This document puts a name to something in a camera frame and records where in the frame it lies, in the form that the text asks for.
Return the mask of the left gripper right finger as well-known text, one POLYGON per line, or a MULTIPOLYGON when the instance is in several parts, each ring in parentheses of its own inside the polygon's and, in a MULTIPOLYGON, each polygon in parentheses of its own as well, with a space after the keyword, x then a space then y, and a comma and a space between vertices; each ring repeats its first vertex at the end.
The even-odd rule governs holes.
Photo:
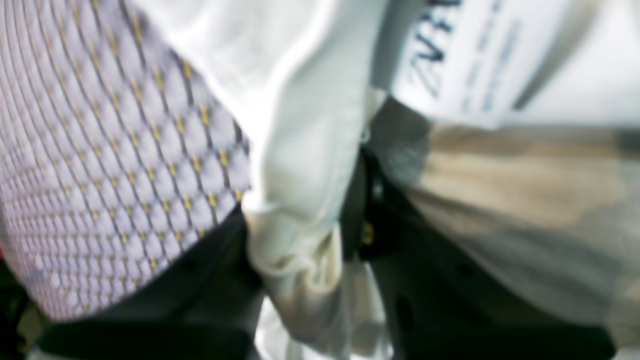
POLYGON ((345 262, 369 265, 394 360, 610 360, 608 331, 510 292, 435 230, 359 150, 340 215, 345 262))

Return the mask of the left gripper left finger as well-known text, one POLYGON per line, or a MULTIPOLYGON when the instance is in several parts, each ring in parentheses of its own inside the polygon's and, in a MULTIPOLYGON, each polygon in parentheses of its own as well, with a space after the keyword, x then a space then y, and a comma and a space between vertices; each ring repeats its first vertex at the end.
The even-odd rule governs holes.
POLYGON ((135 294, 49 326, 37 353, 60 360, 258 360, 264 294, 247 260, 246 235, 236 207, 135 294))

